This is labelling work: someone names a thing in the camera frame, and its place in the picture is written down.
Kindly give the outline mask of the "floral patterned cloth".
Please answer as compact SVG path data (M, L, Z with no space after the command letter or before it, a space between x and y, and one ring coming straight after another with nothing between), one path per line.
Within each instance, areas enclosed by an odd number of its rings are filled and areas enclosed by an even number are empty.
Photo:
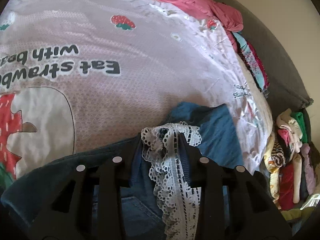
M250 71L253 79L265 98L269 95L269 80L264 65L254 47L240 33L232 32L238 47L238 54Z

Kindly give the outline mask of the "pile of colourful clothes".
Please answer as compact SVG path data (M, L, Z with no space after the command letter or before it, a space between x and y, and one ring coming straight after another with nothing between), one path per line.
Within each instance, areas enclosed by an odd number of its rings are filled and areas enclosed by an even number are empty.
M277 116L262 163L267 192L285 219L306 219L319 204L319 150L305 109Z

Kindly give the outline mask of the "pink strawberry print quilt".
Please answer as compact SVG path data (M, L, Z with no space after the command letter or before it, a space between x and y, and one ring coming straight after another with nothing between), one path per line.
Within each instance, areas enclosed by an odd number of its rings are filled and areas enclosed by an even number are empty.
M156 0L10 0L1 13L1 186L157 126L180 102L225 104L254 171L271 110L221 22Z

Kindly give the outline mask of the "blue denim pants lace trim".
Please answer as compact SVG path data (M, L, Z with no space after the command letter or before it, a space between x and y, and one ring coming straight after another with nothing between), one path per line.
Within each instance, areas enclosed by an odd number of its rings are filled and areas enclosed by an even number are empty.
M180 161L165 146L157 152L152 142L172 140L183 133L189 144L218 165L243 164L232 116L226 105L209 108L183 102L162 126L145 128L147 138L135 167L135 183L121 190L125 228L130 239L192 239L200 204L200 189L190 188ZM78 165L97 168L118 155L132 139L69 155L39 167L15 181L1 195L1 204L23 229L31 226L45 200Z

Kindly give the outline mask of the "grey headboard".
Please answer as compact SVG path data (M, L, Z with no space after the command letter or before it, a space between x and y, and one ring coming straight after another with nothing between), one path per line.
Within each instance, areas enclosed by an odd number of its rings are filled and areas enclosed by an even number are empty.
M288 53L268 29L249 9L237 0L214 0L224 3L241 12L244 29L242 36L257 51L265 67L270 86L267 101L273 113L287 108L293 111L313 104L302 78Z

